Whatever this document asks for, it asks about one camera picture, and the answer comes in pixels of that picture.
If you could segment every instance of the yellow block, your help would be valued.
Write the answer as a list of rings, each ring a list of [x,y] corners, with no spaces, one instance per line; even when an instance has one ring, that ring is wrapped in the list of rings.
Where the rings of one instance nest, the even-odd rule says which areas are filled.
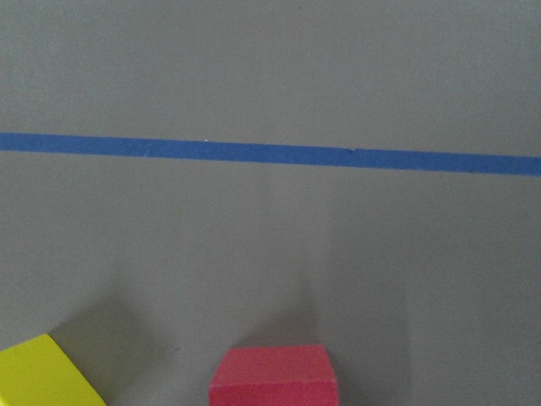
[[[0,406],[104,405],[51,336],[0,351]]]

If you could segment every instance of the cube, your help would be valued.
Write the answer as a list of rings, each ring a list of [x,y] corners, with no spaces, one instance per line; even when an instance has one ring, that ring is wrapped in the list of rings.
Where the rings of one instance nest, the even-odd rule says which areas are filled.
[[[75,405],[105,403],[51,336],[0,352],[0,406]]]
[[[338,406],[322,345],[232,348],[209,387],[210,406]]]

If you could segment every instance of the blue tape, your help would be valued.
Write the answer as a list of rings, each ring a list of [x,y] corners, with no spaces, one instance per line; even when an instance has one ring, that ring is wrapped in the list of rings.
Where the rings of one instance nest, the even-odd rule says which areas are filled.
[[[0,151],[541,176],[541,156],[0,133]]]

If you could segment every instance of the red cube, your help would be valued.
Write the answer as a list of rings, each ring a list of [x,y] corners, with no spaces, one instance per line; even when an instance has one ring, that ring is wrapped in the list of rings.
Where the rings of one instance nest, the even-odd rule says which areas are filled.
[[[322,345],[230,349],[210,383],[210,406],[338,406]]]

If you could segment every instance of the pink block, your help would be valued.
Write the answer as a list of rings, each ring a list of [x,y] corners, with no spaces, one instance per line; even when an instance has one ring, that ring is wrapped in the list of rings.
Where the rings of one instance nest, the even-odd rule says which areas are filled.
[[[210,406],[338,406],[322,345],[232,348],[209,387]]]

